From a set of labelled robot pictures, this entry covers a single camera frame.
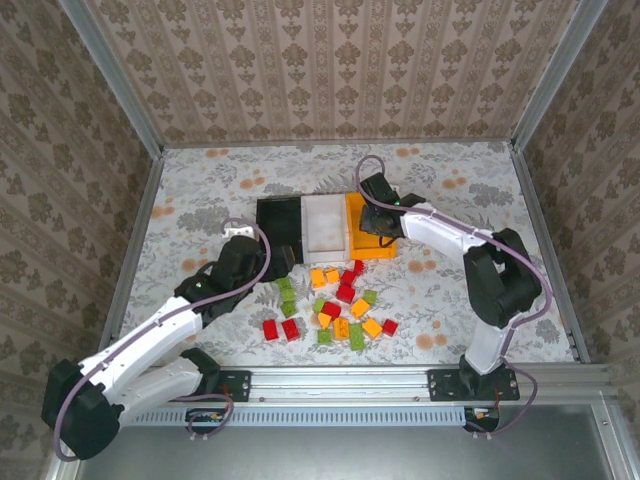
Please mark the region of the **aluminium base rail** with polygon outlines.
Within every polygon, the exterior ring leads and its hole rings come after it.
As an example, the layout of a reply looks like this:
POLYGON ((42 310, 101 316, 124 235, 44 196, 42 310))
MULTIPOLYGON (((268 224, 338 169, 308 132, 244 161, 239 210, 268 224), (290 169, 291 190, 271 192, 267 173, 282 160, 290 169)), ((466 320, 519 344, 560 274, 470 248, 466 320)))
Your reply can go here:
MULTIPOLYGON (((230 367, 250 370, 249 402, 271 405, 484 405, 494 401, 430 399, 427 372, 450 365, 230 367)), ((516 364, 512 367, 520 399, 499 400, 522 405, 529 398, 543 405, 592 404, 615 397, 607 368, 580 363, 516 364)))

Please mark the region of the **grey metal sheet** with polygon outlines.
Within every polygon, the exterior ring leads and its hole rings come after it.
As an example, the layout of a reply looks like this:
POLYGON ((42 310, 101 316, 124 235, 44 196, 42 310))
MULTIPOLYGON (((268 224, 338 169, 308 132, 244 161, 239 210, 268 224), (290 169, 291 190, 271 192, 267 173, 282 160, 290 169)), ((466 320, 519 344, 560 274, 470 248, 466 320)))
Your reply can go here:
POLYGON ((534 407, 486 438, 461 427, 234 427, 208 440, 128 428, 79 480, 613 480, 593 415, 534 407))

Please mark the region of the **aluminium frame post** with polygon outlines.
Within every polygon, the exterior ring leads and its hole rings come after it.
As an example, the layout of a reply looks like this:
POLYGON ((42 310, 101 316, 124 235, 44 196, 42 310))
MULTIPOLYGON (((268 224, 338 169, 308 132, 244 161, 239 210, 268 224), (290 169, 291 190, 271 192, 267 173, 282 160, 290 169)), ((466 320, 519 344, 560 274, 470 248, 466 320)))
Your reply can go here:
POLYGON ((608 0, 579 1, 511 136, 516 152, 522 152, 531 140, 607 3, 608 0))
POLYGON ((85 0, 59 0, 59 3, 84 42, 150 158, 153 161, 159 160, 162 156, 163 141, 139 101, 133 84, 109 45, 88 3, 85 0))

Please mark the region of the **floral patterned table cover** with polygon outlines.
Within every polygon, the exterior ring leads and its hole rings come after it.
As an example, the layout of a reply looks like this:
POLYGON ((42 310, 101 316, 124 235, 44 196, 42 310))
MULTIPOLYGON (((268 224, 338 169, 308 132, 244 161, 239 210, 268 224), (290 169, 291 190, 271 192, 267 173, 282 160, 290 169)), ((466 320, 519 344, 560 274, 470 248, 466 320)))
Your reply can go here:
MULTIPOLYGON (((169 150, 140 255, 121 333, 154 313, 174 289, 223 245, 222 222, 253 218, 258 199, 350 192, 354 174, 383 171, 406 195, 490 231, 515 230, 534 262, 541 259, 529 212, 505 143, 324 145, 169 150)), ((266 341, 262 323, 281 320, 279 290, 259 284, 230 314, 187 340, 229 366, 453 364, 476 324, 461 266, 427 245, 401 241, 389 261, 369 261, 355 284, 377 292, 368 317, 399 324, 393 337, 368 340, 362 351, 345 341, 317 342, 317 298, 310 269, 290 275, 300 338, 266 341)))

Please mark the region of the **black plastic bin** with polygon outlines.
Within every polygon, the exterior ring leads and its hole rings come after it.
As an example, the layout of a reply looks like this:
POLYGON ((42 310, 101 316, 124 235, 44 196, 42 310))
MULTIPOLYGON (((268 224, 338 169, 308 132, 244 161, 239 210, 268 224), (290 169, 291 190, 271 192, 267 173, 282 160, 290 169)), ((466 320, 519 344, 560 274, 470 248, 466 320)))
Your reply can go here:
POLYGON ((304 263, 300 196, 258 199, 256 220, 272 249, 289 247, 295 263, 304 263))

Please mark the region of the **yellow plastic bin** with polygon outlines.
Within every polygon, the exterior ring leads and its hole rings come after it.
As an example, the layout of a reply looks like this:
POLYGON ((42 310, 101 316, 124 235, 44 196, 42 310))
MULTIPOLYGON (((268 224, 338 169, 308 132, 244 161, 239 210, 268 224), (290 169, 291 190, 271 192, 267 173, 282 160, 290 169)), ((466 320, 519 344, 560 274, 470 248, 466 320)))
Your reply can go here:
POLYGON ((352 260, 384 260, 396 257, 397 246, 383 247, 389 241, 360 230, 360 217, 365 200, 359 193, 346 194, 346 210, 349 225, 350 254, 352 260))

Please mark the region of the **aluminium back rail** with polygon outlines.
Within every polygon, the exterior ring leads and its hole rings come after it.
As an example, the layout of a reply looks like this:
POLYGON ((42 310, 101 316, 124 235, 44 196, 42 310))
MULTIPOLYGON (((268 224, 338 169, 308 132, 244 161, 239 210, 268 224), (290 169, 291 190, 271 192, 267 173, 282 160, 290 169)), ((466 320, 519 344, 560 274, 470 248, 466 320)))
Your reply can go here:
POLYGON ((245 142, 208 142, 208 143, 166 143, 162 151, 168 149, 191 149, 191 148, 244 148, 244 147, 306 147, 324 145, 404 145, 404 144, 435 144, 435 143, 507 143, 512 144, 509 137, 466 137, 466 138, 380 138, 380 139, 320 139, 320 140, 267 140, 267 141, 245 141, 245 142))

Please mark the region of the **white plastic bin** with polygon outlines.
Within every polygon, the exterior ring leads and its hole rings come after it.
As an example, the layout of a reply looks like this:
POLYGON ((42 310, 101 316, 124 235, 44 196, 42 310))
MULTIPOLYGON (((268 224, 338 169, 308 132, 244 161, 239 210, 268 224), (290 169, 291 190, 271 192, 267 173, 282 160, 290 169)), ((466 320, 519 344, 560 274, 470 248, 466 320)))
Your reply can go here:
POLYGON ((305 264, 345 262, 349 259, 345 194, 302 196, 300 213, 305 264))

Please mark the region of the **aluminium side rail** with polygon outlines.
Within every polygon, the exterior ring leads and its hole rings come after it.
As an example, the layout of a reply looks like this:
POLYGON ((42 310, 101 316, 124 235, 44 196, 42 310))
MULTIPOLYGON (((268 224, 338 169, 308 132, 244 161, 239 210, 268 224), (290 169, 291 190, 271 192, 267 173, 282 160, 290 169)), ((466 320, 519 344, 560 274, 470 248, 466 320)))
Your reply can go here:
POLYGON ((590 363, 591 358, 586 347, 584 336, 581 332, 580 324, 564 280, 524 154, 517 150, 511 143, 508 143, 508 146, 510 148, 511 159, 520 183, 524 201, 529 211, 545 271, 554 293, 555 303, 565 327, 565 333, 569 339, 572 354, 575 360, 581 363, 590 363))
POLYGON ((149 177, 144 188, 126 255, 106 317, 99 343, 99 350, 110 345, 111 341, 116 338, 123 324, 163 168, 164 158, 162 156, 152 161, 149 177))

